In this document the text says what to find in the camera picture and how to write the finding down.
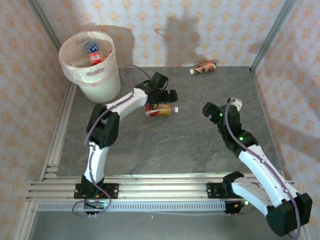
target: red label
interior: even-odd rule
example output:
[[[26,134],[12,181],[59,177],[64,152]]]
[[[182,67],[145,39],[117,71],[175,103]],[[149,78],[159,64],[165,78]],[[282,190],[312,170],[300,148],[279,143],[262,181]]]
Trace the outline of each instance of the red label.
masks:
[[[89,53],[89,57],[90,57],[92,65],[96,65],[96,64],[101,63],[100,56],[97,51]]]

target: marble surface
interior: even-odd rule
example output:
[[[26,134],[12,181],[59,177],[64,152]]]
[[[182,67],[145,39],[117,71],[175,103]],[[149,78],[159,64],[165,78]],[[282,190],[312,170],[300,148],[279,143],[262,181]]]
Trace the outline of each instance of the marble surface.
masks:
[[[126,116],[118,139],[106,157],[106,176],[130,174],[222,173],[250,170],[227,150],[217,126],[202,115],[203,106],[226,104],[230,97],[242,100],[242,127],[251,132],[277,169],[280,164],[250,71],[245,66],[218,67],[214,72],[190,75],[189,68],[146,67],[149,75],[158,71],[169,78],[168,90],[176,89],[179,113],[146,118],[144,108]],[[146,80],[138,69],[125,75],[131,85]],[[122,82],[119,99],[131,90]],[[84,146],[86,127],[95,103],[76,90],[58,176],[81,176],[86,170],[89,149]]]

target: cable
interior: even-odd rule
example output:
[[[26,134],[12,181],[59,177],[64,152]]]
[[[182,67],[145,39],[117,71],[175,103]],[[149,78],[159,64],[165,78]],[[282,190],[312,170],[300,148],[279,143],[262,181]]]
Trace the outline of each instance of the cable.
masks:
[[[283,187],[283,190],[287,190],[285,184],[282,182],[281,178],[278,176],[278,174],[276,173],[276,171],[266,162],[266,161],[263,161],[263,159],[258,155],[256,154],[255,152],[251,151],[249,148],[247,148],[242,142],[240,142],[236,136],[233,134],[233,132],[231,131],[231,128],[230,128],[230,125],[229,125],[229,121],[228,121],[228,111],[229,111],[229,108],[230,108],[230,105],[231,103],[233,103],[234,101],[236,101],[236,99],[232,98],[229,103],[227,104],[226,106],[226,109],[225,109],[225,113],[224,113],[224,116],[225,116],[225,125],[226,125],[226,128],[230,134],[230,136],[233,138],[233,140],[239,144],[243,149],[245,149],[246,151],[248,151],[248,153],[250,153],[252,156],[254,156],[255,158],[257,158],[261,163],[263,163],[267,168],[268,170],[274,175],[274,177],[276,178],[276,180],[281,184],[281,186]],[[287,192],[287,195],[288,197],[290,198],[292,204],[293,204],[293,207],[294,207],[294,212],[295,212],[295,217],[296,217],[296,226],[297,226],[297,231],[296,231],[296,235],[295,237],[293,238],[294,240],[297,240],[299,237],[300,237],[300,231],[301,231],[301,222],[300,222],[300,216],[299,216],[299,211],[298,211],[298,206],[295,202],[295,199],[294,197],[292,196],[292,194],[288,191]]]
[[[135,67],[135,68],[138,68],[140,69],[150,80],[151,80],[151,77],[142,69],[140,68],[139,66],[136,66],[136,65],[127,65],[125,66],[122,71],[121,71],[121,76],[123,78],[123,80],[130,86],[131,84],[129,83],[129,81],[126,79],[125,75],[124,75],[124,69],[128,68],[128,67]],[[107,198],[109,199],[109,203],[107,204],[107,206],[102,210],[100,211],[99,213],[95,213],[95,217],[97,217],[98,215],[101,215],[103,213],[106,212],[106,210],[110,207],[111,205],[111,197],[110,195],[104,190],[102,189],[101,187],[99,187],[97,185],[97,183],[95,182],[94,180],[94,176],[92,174],[92,169],[91,169],[91,163],[92,163],[92,158],[93,158],[93,155],[96,151],[96,145],[93,145],[93,144],[89,144],[89,138],[91,136],[91,134],[93,133],[94,129],[96,128],[97,124],[100,122],[100,120],[104,117],[104,115],[106,115],[109,111],[111,111],[112,109],[115,109],[116,107],[120,106],[121,104],[124,104],[126,103],[127,101],[129,101],[133,96],[135,95],[135,91],[134,89],[131,91],[131,94],[129,97],[127,97],[126,99],[118,102],[117,104],[111,106],[110,108],[106,109],[103,113],[101,113],[101,115],[95,120],[95,122],[93,123],[92,127],[90,128],[88,134],[86,135],[85,137],[85,140],[84,140],[84,146],[89,148],[89,147],[92,147],[92,152],[90,154],[90,157],[89,157],[89,162],[88,162],[88,167],[89,167],[89,175],[90,175],[90,180],[92,182],[92,184],[98,189],[100,190],[103,194],[105,194],[105,196],[107,196]],[[91,215],[78,215],[76,212],[75,212],[75,208],[77,206],[77,204],[79,203],[87,203],[87,204],[92,204],[92,203],[96,203],[96,204],[99,204],[99,203],[104,203],[104,201],[87,201],[87,200],[79,200],[77,201],[73,206],[72,206],[72,213],[73,215],[79,217],[79,218],[90,218]]]

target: wall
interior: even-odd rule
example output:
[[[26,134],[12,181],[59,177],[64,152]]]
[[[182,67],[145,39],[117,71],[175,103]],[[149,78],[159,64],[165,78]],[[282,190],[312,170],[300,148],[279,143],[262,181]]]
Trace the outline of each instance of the wall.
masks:
[[[26,0],[0,4],[0,239],[13,238],[39,180],[68,84]]]
[[[320,238],[319,26],[319,2],[297,0],[257,71],[277,152],[297,188],[313,199],[314,239]]]
[[[96,23],[118,65],[250,66],[285,0],[39,0],[63,43]]]

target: purple cable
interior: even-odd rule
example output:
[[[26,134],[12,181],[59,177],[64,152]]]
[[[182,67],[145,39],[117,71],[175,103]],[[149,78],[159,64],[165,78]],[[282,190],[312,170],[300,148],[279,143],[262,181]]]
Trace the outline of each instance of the purple cable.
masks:
[[[130,83],[129,83],[129,81],[126,79],[126,77],[125,77],[125,75],[124,75],[124,69],[126,69],[127,67],[135,67],[135,68],[140,69],[140,70],[151,80],[151,77],[150,77],[142,68],[140,68],[140,67],[138,67],[138,66],[136,66],[136,65],[127,65],[127,66],[125,66],[125,67],[122,69],[122,71],[121,71],[121,76],[122,76],[123,80],[124,80],[129,86],[130,86]],[[103,214],[103,213],[106,212],[106,210],[107,210],[107,209],[110,207],[110,205],[111,205],[111,197],[110,197],[110,195],[109,195],[104,189],[102,189],[101,187],[99,187],[99,186],[97,185],[97,183],[95,182],[95,180],[94,180],[94,176],[93,176],[93,174],[92,174],[92,169],[91,169],[91,162],[92,162],[92,157],[93,157],[93,155],[94,155],[94,152],[95,152],[95,150],[96,150],[96,147],[95,147],[94,145],[88,144],[88,143],[89,143],[89,138],[90,138],[91,134],[93,133],[94,129],[96,128],[97,124],[99,123],[99,121],[104,117],[104,115],[107,114],[107,112],[111,111],[112,109],[115,109],[116,107],[120,106],[121,104],[126,103],[126,102],[129,101],[134,95],[135,95],[135,92],[134,92],[134,90],[132,90],[132,92],[131,92],[131,94],[130,94],[129,97],[127,97],[126,99],[124,99],[124,100],[118,102],[117,104],[111,106],[110,108],[106,109],[106,110],[95,120],[95,122],[93,123],[92,127],[90,128],[90,130],[89,130],[89,132],[88,132],[88,134],[86,135],[85,140],[84,140],[84,146],[85,146],[85,147],[87,147],[87,148],[92,147],[92,153],[90,154],[89,162],[88,162],[88,165],[89,165],[89,175],[90,175],[91,182],[92,182],[92,184],[93,184],[97,189],[99,189],[102,193],[104,193],[104,194],[108,197],[108,199],[109,199],[108,205],[107,205],[102,211],[100,211],[100,212],[98,212],[98,213],[95,213],[95,214],[94,214],[95,217],[97,217],[98,215],[101,215],[101,214]],[[76,203],[74,203],[74,205],[72,206],[72,213],[73,213],[75,216],[77,216],[77,217],[79,217],[79,218],[90,218],[90,217],[91,217],[90,214],[89,214],[89,215],[83,215],[83,216],[81,216],[81,215],[78,215],[78,214],[75,212],[76,205],[79,204],[79,203],[87,203],[87,204],[96,203],[96,204],[99,204],[99,203],[103,203],[103,202],[101,202],[101,201],[79,200],[79,201],[77,201]]]
[[[269,171],[274,175],[274,177],[276,178],[276,180],[281,184],[281,186],[283,187],[283,190],[287,190],[285,184],[282,182],[281,178],[278,176],[278,174],[276,173],[276,171],[269,165],[267,164],[267,162],[263,161],[263,159],[256,153],[254,153],[253,151],[251,151],[249,148],[247,148],[245,145],[243,145],[242,142],[240,142],[236,136],[233,134],[233,132],[231,131],[231,128],[230,128],[230,125],[229,125],[229,121],[228,121],[228,111],[229,111],[229,108],[230,108],[230,105],[231,103],[233,103],[234,101],[236,101],[236,99],[232,98],[229,103],[227,104],[226,106],[226,109],[225,109],[225,113],[224,113],[224,117],[225,117],[225,125],[226,125],[226,128],[230,134],[230,136],[233,138],[233,140],[239,144],[243,149],[245,149],[246,151],[248,151],[252,156],[256,157],[260,163],[263,163],[268,169]],[[299,216],[299,211],[298,211],[298,206],[295,202],[295,199],[294,197],[292,196],[292,194],[288,191],[287,192],[287,195],[289,196],[292,204],[293,204],[293,207],[294,207],[294,212],[295,212],[295,217],[296,217],[296,226],[297,226],[297,230],[296,230],[296,235],[295,237],[292,237],[290,234],[290,237],[292,237],[294,240],[297,240],[299,237],[300,237],[300,231],[301,231],[301,222],[300,222],[300,216]]]

